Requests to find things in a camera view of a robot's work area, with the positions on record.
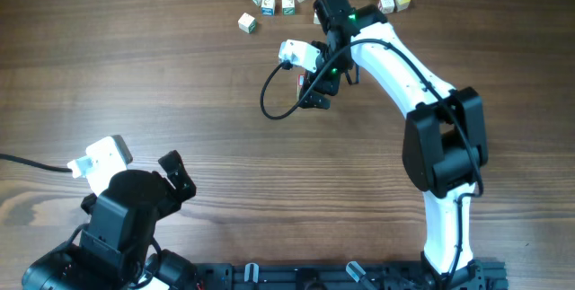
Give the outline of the red I block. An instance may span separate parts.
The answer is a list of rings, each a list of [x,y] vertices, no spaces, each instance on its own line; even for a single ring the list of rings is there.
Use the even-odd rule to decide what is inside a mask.
[[[301,99],[302,88],[305,84],[305,75],[299,75],[296,82],[296,98]]]

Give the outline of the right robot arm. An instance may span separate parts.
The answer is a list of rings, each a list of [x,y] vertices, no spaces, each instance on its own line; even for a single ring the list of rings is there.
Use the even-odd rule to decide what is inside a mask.
[[[484,192],[480,169],[488,160],[481,97],[430,72],[375,5],[315,0],[314,11],[326,40],[304,45],[313,58],[298,107],[329,108],[350,69],[364,68],[377,80],[405,119],[402,163],[424,197],[424,261],[437,286],[460,286],[471,278],[470,205]]]

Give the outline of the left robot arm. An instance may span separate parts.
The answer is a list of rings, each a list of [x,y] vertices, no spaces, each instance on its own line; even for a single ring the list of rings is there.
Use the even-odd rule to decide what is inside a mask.
[[[166,172],[126,170],[100,195],[83,200],[91,219],[36,260],[25,289],[193,289],[196,267],[154,237],[156,223],[196,194],[177,151],[159,159]]]

